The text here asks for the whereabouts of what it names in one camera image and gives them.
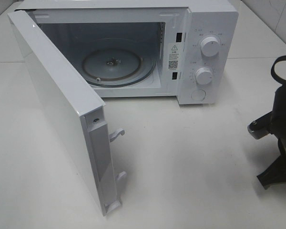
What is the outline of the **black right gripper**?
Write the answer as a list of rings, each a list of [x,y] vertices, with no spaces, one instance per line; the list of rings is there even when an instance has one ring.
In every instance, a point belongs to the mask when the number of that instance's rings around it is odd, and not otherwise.
[[[247,129],[254,139],[274,135],[286,154],[286,83],[276,90],[272,111],[254,120]],[[279,156],[257,179],[264,189],[286,184],[286,158]]]

